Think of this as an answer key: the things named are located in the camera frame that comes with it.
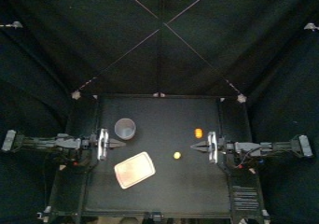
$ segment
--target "black backdrop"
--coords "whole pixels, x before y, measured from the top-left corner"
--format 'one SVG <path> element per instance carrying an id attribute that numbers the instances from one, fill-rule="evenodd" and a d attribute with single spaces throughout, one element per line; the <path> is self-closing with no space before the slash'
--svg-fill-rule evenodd
<path id="1" fill-rule="evenodd" d="M 138 1 L 160 20 L 134 0 L 0 0 L 0 23 L 24 24 L 0 30 L 1 138 L 8 129 L 62 132 L 70 93 L 106 68 L 81 92 L 233 96 L 226 78 L 248 96 L 253 140 L 304 133 L 317 154 L 319 33 L 302 27 L 319 22 L 319 0 L 200 0 L 169 25 L 205 61 L 162 28 L 108 69 L 196 0 Z M 0 217 L 29 216 L 44 206 L 44 157 L 0 157 L 0 202 L 10 204 L 0 205 Z M 265 164 L 278 223 L 319 222 L 317 165 L 294 158 Z"/>

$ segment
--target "white plate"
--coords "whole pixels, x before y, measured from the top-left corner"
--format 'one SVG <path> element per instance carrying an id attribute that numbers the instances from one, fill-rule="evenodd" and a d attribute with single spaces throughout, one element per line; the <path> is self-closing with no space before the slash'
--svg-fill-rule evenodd
<path id="1" fill-rule="evenodd" d="M 154 166 L 146 152 L 114 165 L 114 174 L 122 189 L 140 183 L 154 172 Z"/>

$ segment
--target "metal rod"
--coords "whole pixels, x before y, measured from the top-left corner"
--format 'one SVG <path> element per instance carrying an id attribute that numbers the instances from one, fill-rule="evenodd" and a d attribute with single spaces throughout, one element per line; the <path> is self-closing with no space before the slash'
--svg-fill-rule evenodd
<path id="1" fill-rule="evenodd" d="M 196 0 L 185 9 L 180 11 L 180 13 L 166 22 L 169 24 L 200 0 Z"/>
<path id="2" fill-rule="evenodd" d="M 90 79 L 82 84 L 82 86 L 80 86 L 80 88 L 78 88 L 76 91 L 80 91 L 94 79 L 97 79 L 97 77 L 125 57 L 126 54 L 129 54 L 129 53 L 140 46 L 140 44 L 141 44 L 157 31 L 158 31 L 158 29 L 157 29 L 150 35 L 148 35 L 148 36 L 142 39 L 142 41 L 141 41 L 130 50 L 128 50 L 128 51 L 124 53 L 124 55 L 122 55 L 112 64 L 109 64 L 109 65 L 98 72 L 98 74 L 97 74 L 93 78 L 90 78 Z"/>
<path id="3" fill-rule="evenodd" d="M 186 43 L 186 41 L 181 38 L 181 36 L 176 33 L 176 31 L 168 26 L 166 23 L 164 23 L 165 27 L 169 29 L 169 31 L 174 34 L 174 36 L 180 39 L 180 41 L 185 44 L 185 46 L 192 50 L 192 52 L 197 55 L 197 57 L 204 61 L 216 71 L 217 75 L 222 78 L 228 86 L 234 90 L 237 94 L 241 94 L 240 90 L 234 87 L 234 85 L 230 83 L 230 81 L 217 72 L 216 68 L 210 65 L 210 63 L 204 59 L 204 57 L 197 53 L 197 51 L 193 49 L 193 47 Z"/>
<path id="4" fill-rule="evenodd" d="M 134 0 L 134 2 L 148 11 L 148 13 L 157 19 L 158 17 L 154 15 L 154 13 L 145 7 L 145 5 L 138 1 Z"/>
<path id="5" fill-rule="evenodd" d="M 160 93 L 160 80 L 161 80 L 161 48 L 162 48 L 162 12 L 164 12 L 164 0 L 158 0 L 158 35 L 157 35 L 157 75 L 156 75 L 156 83 L 157 83 L 157 93 Z"/>

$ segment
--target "black fabric wall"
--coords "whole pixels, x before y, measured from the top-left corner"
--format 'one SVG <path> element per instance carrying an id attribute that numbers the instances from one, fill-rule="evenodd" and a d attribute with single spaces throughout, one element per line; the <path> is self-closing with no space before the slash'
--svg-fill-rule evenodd
<path id="1" fill-rule="evenodd" d="M 272 62 L 249 109 L 254 141 L 288 141 L 305 134 L 314 153 L 312 160 L 286 156 L 265 162 L 264 198 L 277 223 L 319 223 L 317 74 L 319 33 L 301 31 Z"/>
<path id="2" fill-rule="evenodd" d="M 2 0 L 1 23 L 13 14 Z M 0 30 L 0 140 L 6 130 L 28 136 L 54 136 L 65 129 L 69 95 L 48 63 L 40 46 L 28 33 Z M 41 153 L 0 153 L 0 223 L 34 223 L 45 207 L 53 166 Z"/>

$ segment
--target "cable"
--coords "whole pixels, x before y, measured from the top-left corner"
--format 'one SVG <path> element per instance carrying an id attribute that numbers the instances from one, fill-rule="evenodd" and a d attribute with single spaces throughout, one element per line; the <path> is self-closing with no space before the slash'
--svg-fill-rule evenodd
<path id="1" fill-rule="evenodd" d="M 78 87 L 78 89 L 77 89 L 76 91 L 82 90 L 84 87 L 85 87 L 94 79 L 97 79 L 97 77 L 125 57 L 126 54 L 129 54 L 129 53 L 140 46 L 140 44 L 141 44 L 150 36 L 153 36 L 153 34 L 154 34 L 158 30 L 160 30 L 160 29 L 157 29 L 150 35 L 148 35 L 148 36 L 142 39 L 142 41 L 141 41 L 130 50 L 128 50 L 128 51 L 124 53 L 124 55 L 122 55 L 112 64 L 109 64 L 109 65 L 98 72 L 98 74 L 97 74 L 93 78 L 90 78 L 90 79 Z"/>
<path id="2" fill-rule="evenodd" d="M 145 5 L 138 1 L 134 0 L 136 3 L 148 11 L 148 13 L 157 19 L 158 17 L 154 15 L 154 13 L 149 10 L 149 8 L 145 7 Z"/>
<path id="3" fill-rule="evenodd" d="M 234 90 L 237 94 L 241 94 L 240 90 L 234 87 L 232 82 L 221 75 L 221 73 L 216 70 L 216 68 L 210 65 L 210 63 L 204 59 L 204 57 L 198 54 L 198 52 L 194 50 L 194 48 L 186 43 L 186 41 L 181 38 L 181 36 L 176 33 L 176 31 L 168 26 L 168 23 L 164 23 L 164 26 L 168 28 L 168 30 L 174 34 L 174 36 L 178 38 L 178 40 L 184 43 L 184 45 L 192 50 L 192 52 L 197 55 L 197 57 L 204 61 L 214 70 L 217 75 L 221 77 L 221 79 L 225 81 L 228 86 Z"/>
<path id="4" fill-rule="evenodd" d="M 166 22 L 169 24 L 200 0 L 196 0 L 185 9 L 180 11 L 180 13 Z"/>
<path id="5" fill-rule="evenodd" d="M 262 148 L 262 147 L 256 147 L 256 148 L 250 149 L 250 150 L 245 153 L 241 162 L 237 164 L 237 166 L 236 166 L 234 168 L 237 168 L 237 167 L 244 163 L 244 160 L 246 159 L 248 155 L 249 155 L 250 153 L 253 153 L 254 151 L 257 151 L 260 148 Z"/>

